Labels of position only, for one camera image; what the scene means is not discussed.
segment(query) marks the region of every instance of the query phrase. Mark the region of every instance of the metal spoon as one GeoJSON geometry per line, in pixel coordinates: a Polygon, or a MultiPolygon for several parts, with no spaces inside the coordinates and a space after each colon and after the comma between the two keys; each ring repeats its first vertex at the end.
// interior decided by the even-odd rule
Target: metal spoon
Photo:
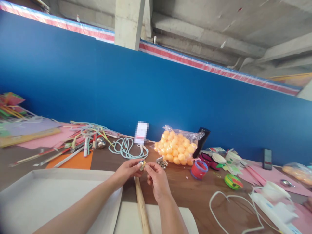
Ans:
{"type": "Polygon", "coordinates": [[[295,187],[291,182],[288,180],[280,180],[280,183],[286,187],[295,187]]]}

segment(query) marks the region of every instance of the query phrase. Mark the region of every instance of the wooden table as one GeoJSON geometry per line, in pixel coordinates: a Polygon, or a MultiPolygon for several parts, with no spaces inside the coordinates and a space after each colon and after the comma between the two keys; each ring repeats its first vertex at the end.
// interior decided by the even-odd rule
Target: wooden table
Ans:
{"type": "MultiPolygon", "coordinates": [[[[147,162],[155,162],[159,157],[152,148],[149,149],[149,156],[146,158],[147,162]]],[[[0,191],[14,183],[19,178],[26,175],[34,169],[43,169],[43,167],[34,167],[35,163],[39,163],[47,159],[51,154],[42,156],[36,160],[18,165],[16,167],[8,167],[10,163],[17,160],[27,158],[29,156],[39,153],[39,149],[29,150],[22,147],[12,146],[0,149],[0,191]]],[[[131,150],[133,155],[139,154],[139,147],[133,147],[131,150]]],[[[116,171],[117,168],[127,159],[121,155],[111,153],[106,147],[103,150],[94,150],[91,170],[107,170],[116,171]]],[[[244,188],[234,191],[230,189],[224,182],[224,176],[227,174],[225,171],[220,170],[215,172],[209,169],[202,181],[198,181],[190,174],[190,166],[175,165],[169,163],[166,169],[171,193],[180,207],[187,207],[191,210],[199,233],[224,233],[215,221],[210,209],[209,200],[216,191],[221,191],[226,195],[235,194],[245,197],[249,201],[251,199],[248,193],[251,192],[251,185],[243,181],[244,188]]],[[[146,204],[157,204],[152,192],[152,188],[146,182],[146,173],[141,177],[141,187],[146,204]]],[[[136,192],[134,180],[130,179],[123,187],[122,201],[136,202],[136,192]]],[[[225,197],[218,195],[212,203],[212,209],[222,224],[222,226],[231,234],[241,234],[243,230],[260,226],[259,221],[255,215],[253,208],[242,199],[231,199],[227,202],[225,197]]],[[[259,211],[260,214],[266,218],[270,223],[271,221],[259,211]]],[[[264,223],[265,230],[254,233],[277,233],[272,230],[267,224],[264,223]]]]}

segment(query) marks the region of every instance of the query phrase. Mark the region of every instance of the white paper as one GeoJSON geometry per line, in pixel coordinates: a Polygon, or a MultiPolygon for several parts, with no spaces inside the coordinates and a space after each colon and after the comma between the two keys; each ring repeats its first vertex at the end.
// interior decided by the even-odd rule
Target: white paper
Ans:
{"type": "MultiPolygon", "coordinates": [[[[145,205],[152,234],[161,234],[160,211],[157,205],[145,205]]],[[[195,219],[188,208],[179,207],[188,232],[198,234],[195,219]]],[[[142,223],[139,216],[137,203],[122,202],[114,234],[141,234],[142,223]]]]}

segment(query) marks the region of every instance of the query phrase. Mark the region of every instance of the mobile phone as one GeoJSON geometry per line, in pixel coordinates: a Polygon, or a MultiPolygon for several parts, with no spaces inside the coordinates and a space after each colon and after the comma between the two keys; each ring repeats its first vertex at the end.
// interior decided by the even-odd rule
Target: mobile phone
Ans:
{"type": "Polygon", "coordinates": [[[262,168],[266,170],[272,170],[272,150],[263,149],[262,168]]]}

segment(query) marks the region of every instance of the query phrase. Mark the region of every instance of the blue wall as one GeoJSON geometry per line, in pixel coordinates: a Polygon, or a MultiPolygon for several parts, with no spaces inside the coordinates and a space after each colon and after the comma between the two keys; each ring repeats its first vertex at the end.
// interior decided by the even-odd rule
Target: blue wall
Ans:
{"type": "Polygon", "coordinates": [[[206,147],[255,161],[268,148],[277,165],[312,161],[312,102],[1,11],[0,72],[0,90],[38,115],[128,135],[147,121],[151,140],[165,124],[206,127],[206,147]]]}

